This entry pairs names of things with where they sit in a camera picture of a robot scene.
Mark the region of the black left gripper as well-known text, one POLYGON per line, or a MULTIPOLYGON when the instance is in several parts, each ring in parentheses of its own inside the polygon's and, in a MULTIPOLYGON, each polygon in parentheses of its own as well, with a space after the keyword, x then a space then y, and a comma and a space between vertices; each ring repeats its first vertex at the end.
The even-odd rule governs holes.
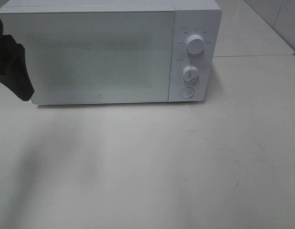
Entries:
POLYGON ((3 35, 0 39, 0 83, 5 83, 22 101, 29 101, 34 88, 24 66, 24 47, 11 35, 3 35))

